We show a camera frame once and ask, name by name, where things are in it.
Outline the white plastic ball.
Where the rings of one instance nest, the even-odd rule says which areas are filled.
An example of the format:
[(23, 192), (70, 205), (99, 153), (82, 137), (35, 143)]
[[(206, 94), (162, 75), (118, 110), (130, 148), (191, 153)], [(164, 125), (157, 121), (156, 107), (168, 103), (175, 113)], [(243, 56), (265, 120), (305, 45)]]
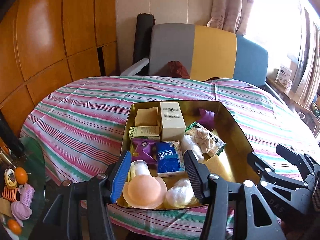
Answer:
[(204, 161), (202, 151), (191, 135), (185, 134), (183, 136), (183, 139), (181, 140), (181, 150), (183, 154), (188, 150), (192, 151), (199, 163)]
[(194, 198), (194, 192), (190, 180), (180, 179), (165, 194), (165, 204), (170, 208), (186, 207)]

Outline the peach silicone cup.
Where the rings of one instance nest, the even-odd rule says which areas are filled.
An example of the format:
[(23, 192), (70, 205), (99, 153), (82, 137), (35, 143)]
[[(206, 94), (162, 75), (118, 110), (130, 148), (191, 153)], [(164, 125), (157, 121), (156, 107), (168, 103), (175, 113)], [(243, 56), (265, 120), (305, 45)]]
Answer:
[(131, 163), (129, 181), (124, 184), (122, 195), (129, 206), (137, 209), (155, 209), (160, 207), (167, 192), (167, 186), (161, 177), (153, 177), (143, 160)]

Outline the blue Tempo tissue pack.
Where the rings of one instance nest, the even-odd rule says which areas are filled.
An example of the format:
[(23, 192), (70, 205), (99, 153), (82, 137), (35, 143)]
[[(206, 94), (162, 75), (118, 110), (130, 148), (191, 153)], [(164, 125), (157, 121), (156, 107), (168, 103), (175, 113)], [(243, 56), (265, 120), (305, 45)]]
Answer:
[(172, 177), (185, 172), (183, 154), (179, 140), (156, 143), (157, 175)]

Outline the green noodle snack packet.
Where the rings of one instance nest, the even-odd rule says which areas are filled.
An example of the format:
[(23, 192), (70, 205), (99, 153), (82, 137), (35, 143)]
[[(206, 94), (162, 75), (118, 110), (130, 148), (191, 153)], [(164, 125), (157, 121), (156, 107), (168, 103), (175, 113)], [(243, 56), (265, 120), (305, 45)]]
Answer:
[(201, 124), (199, 124), (197, 122), (193, 122), (191, 125), (189, 125), (186, 128), (185, 134), (191, 135), (194, 138), (194, 134), (195, 134), (197, 128), (202, 128), (204, 130), (209, 131), (210, 136), (213, 137), (215, 140), (215, 144), (216, 144), (215, 155), (219, 155), (223, 151), (223, 149), (225, 148), (226, 144), (216, 134), (214, 134), (212, 131), (206, 129)]

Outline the purple snack packet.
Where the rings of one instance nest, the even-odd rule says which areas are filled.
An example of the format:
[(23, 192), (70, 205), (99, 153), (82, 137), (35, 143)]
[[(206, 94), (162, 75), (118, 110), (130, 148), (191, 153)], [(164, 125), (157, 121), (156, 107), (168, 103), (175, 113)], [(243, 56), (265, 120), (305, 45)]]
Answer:
[(197, 122), (201, 124), (203, 127), (205, 127), (206, 129), (213, 130), (215, 128), (215, 125), (214, 125), (215, 113), (202, 108), (199, 109), (199, 113), (200, 113), (200, 118), (199, 120), (197, 120)]
[(157, 161), (153, 157), (157, 141), (143, 138), (133, 138), (133, 153), (131, 161), (143, 160), (148, 165), (156, 165)]

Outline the green beige small carton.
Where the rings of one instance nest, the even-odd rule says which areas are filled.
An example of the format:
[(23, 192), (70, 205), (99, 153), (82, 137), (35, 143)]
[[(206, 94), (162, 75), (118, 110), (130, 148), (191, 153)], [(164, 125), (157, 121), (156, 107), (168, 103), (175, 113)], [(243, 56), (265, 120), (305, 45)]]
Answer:
[(129, 129), (129, 138), (140, 138), (160, 141), (161, 132), (159, 126), (132, 126)]

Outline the white cardboard box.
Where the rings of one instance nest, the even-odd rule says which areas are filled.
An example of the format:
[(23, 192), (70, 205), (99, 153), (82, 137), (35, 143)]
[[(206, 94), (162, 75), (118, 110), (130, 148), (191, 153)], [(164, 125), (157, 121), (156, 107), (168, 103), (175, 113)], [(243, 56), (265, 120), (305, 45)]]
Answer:
[(162, 141), (181, 140), (186, 129), (178, 102), (160, 102)]

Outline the yellow sponge block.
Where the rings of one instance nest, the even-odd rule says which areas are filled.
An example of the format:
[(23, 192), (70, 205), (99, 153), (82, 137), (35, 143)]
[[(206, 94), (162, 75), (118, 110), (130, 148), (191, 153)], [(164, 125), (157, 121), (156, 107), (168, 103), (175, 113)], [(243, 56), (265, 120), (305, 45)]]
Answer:
[(218, 155), (210, 157), (203, 164), (206, 165), (210, 173), (217, 174), (226, 181), (236, 182), (228, 161), (220, 159)]
[(135, 126), (157, 126), (158, 107), (138, 109)]

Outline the beige cloth ball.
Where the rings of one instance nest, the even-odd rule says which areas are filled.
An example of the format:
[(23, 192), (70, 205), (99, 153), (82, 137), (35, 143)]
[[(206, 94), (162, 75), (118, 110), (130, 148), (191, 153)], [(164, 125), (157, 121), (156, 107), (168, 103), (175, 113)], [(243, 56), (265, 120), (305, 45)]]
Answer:
[(216, 144), (214, 138), (210, 136), (209, 131), (197, 128), (194, 139), (203, 153), (209, 156), (215, 155)]

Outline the gold metal tin tray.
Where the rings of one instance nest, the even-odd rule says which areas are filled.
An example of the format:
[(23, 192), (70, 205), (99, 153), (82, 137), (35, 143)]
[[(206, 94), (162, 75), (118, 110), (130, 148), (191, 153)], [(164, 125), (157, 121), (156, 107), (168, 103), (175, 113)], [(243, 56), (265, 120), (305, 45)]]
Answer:
[(240, 200), (259, 176), (253, 148), (219, 101), (153, 101), (131, 106), (121, 150), (131, 154), (117, 205), (189, 209)]

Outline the wooden side desk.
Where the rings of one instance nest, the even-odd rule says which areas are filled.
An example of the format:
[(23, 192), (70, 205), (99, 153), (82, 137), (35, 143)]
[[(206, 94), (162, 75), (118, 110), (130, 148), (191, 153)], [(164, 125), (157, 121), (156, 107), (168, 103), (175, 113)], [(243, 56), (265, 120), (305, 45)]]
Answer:
[(297, 113), (311, 114), (311, 117), (319, 122), (319, 100), (316, 94), (309, 105), (306, 105), (300, 97), (292, 90), (284, 88), (282, 85), (276, 83), (271, 78), (267, 77), (266, 82), (270, 85), (280, 96), (283, 97), (284, 102), (290, 109), (294, 108)]

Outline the pink hair roller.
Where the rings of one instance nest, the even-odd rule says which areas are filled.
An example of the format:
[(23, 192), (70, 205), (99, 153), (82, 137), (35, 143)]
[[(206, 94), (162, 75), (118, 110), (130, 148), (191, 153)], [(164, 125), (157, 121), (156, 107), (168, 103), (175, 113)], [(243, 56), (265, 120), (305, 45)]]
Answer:
[(28, 183), (25, 183), (18, 187), (18, 191), (20, 193), (20, 202), (27, 207), (31, 207), (35, 189)]

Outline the grey yellow blue chair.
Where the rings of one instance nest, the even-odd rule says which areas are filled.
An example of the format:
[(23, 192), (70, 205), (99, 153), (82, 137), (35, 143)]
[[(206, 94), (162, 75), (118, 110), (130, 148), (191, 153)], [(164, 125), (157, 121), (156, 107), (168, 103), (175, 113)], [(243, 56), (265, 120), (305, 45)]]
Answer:
[(190, 79), (229, 78), (279, 95), (267, 84), (268, 52), (242, 35), (201, 25), (154, 25), (150, 52), (122, 72), (123, 76), (168, 76), (169, 62), (180, 63)]

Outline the black rolled mat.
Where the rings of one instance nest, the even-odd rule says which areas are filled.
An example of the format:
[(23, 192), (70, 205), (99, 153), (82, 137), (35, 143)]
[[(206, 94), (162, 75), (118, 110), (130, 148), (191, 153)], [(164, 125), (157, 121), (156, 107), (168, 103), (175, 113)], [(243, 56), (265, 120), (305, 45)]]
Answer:
[(151, 33), (155, 25), (152, 14), (138, 14), (136, 20), (135, 40), (132, 63), (135, 64), (143, 58), (149, 57), (151, 46)]

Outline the patterned curtain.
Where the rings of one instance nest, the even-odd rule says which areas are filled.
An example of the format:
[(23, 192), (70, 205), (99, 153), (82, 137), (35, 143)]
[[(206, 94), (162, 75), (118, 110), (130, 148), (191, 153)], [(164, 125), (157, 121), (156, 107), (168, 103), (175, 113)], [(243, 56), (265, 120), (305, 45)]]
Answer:
[(208, 27), (244, 36), (254, 0), (213, 0)]

